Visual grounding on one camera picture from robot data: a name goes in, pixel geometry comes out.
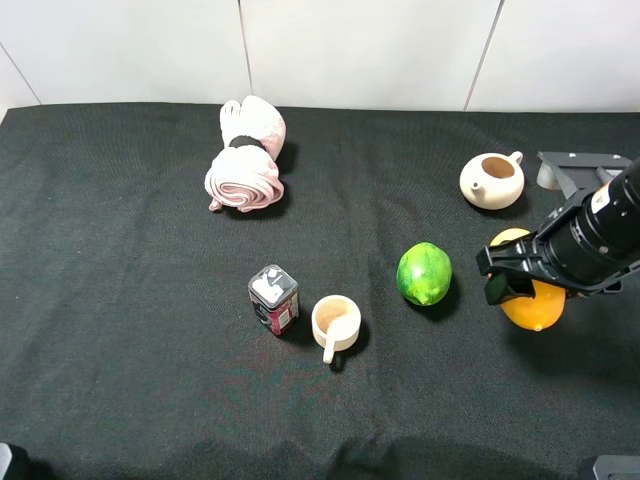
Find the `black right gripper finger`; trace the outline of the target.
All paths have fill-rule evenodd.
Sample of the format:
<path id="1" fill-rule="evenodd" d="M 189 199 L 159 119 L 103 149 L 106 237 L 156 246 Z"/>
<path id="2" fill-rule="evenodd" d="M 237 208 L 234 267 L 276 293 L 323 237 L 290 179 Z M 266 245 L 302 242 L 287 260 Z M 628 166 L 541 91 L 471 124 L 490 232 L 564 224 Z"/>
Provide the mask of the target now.
<path id="1" fill-rule="evenodd" d="M 489 305 L 500 305 L 508 300 L 508 277 L 505 273 L 494 273 L 488 277 L 484 287 Z"/>

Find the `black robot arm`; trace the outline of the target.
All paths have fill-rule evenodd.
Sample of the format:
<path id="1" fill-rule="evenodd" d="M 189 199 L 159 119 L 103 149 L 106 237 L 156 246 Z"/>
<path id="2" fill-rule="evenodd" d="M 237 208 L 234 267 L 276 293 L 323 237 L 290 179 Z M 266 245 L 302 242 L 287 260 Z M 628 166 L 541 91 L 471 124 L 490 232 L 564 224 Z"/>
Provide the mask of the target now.
<path id="1" fill-rule="evenodd" d="M 534 298 L 535 281 L 568 298 L 615 293 L 639 271 L 639 162 L 599 189 L 576 191 L 541 227 L 476 256 L 487 303 Z"/>

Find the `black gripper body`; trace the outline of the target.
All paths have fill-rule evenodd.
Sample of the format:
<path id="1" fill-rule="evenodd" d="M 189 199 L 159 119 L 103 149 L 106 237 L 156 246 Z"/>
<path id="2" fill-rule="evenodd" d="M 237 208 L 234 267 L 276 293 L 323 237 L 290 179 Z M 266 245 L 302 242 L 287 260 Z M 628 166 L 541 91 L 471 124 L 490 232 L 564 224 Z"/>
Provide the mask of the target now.
<path id="1" fill-rule="evenodd" d="M 569 274 L 558 270 L 545 256 L 542 243 L 534 234 L 527 234 L 497 246 L 484 246 L 476 255 L 480 274 L 487 278 L 494 273 L 528 278 L 555 285 L 566 291 L 567 298 L 586 298 L 595 294 L 616 294 L 622 291 L 623 272 L 616 272 L 606 280 L 581 284 Z"/>

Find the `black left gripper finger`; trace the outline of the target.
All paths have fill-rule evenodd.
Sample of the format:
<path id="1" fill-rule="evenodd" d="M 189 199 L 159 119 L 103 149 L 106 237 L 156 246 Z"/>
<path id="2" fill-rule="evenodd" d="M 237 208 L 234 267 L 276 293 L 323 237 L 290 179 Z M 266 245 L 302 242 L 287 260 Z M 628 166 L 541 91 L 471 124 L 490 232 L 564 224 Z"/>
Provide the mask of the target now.
<path id="1" fill-rule="evenodd" d="M 516 298 L 534 298 L 536 296 L 533 281 L 528 278 L 506 277 L 505 300 Z"/>

